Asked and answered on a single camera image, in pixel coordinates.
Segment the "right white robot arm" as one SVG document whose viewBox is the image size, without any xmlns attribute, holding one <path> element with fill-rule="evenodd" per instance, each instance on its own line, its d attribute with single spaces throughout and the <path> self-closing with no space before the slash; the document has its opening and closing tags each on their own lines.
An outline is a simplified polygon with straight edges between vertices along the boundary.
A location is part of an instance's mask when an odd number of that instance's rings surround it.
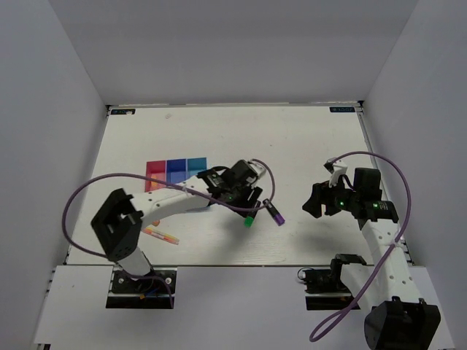
<svg viewBox="0 0 467 350">
<path fill-rule="evenodd" d="M 382 198 L 381 173 L 327 165 L 329 180 L 315 183 L 302 209 L 315 218 L 346 211 L 358 221 L 374 267 L 359 254 L 337 254 L 328 269 L 308 268 L 298 279 L 309 294 L 347 293 L 350 308 L 366 315 L 363 331 L 370 349 L 428 349 L 441 322 L 439 307 L 425 301 L 409 270 L 398 237 L 395 206 Z"/>
</svg>

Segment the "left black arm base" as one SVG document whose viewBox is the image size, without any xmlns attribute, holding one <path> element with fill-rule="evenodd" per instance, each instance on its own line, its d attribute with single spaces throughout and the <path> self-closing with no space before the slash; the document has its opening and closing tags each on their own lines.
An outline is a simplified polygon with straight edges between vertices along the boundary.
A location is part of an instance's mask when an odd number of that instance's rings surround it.
<svg viewBox="0 0 467 350">
<path fill-rule="evenodd" d="M 172 309 L 162 281 L 133 280 L 121 270 L 114 270 L 109 283 L 108 309 Z"/>
</svg>

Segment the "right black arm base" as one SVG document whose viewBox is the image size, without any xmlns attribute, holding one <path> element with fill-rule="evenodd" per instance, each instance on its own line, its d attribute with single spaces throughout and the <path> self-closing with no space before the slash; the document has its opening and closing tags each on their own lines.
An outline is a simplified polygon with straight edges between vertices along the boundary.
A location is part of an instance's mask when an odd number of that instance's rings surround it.
<svg viewBox="0 0 467 350">
<path fill-rule="evenodd" d="M 297 279 L 305 286 L 307 311 L 340 311 L 353 301 L 348 288 L 333 280 L 330 269 L 301 268 Z"/>
</svg>

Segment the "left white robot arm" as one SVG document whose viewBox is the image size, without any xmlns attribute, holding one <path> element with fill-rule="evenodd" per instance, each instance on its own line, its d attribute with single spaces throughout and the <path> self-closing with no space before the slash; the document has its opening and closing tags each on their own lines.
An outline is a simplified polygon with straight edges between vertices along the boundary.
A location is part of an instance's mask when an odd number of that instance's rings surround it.
<svg viewBox="0 0 467 350">
<path fill-rule="evenodd" d="M 138 247 L 140 233 L 153 222 L 219 204 L 246 217 L 256 209 L 262 189 L 258 180 L 266 166 L 257 160 L 239 160 L 231 168 L 211 168 L 178 184 L 130 195 L 112 191 L 91 220 L 104 255 L 128 275 L 139 291 L 151 288 L 154 273 Z"/>
</svg>

